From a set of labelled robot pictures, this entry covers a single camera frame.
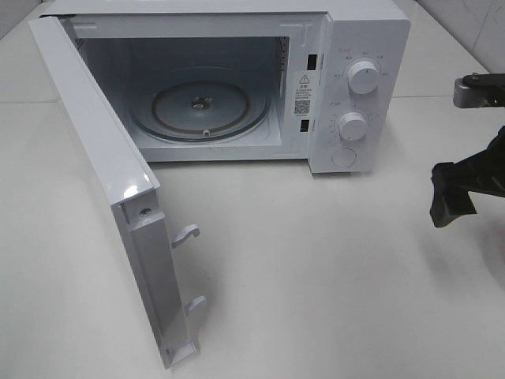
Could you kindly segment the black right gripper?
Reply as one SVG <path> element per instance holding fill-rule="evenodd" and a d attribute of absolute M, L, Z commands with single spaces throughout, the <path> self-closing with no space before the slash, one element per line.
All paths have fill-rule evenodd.
<path fill-rule="evenodd" d="M 504 197 L 504 127 L 488 147 L 463 163 L 438 163 L 432 169 L 433 199 L 429 214 L 435 227 L 446 227 L 457 218 L 477 213 L 469 190 Z"/>

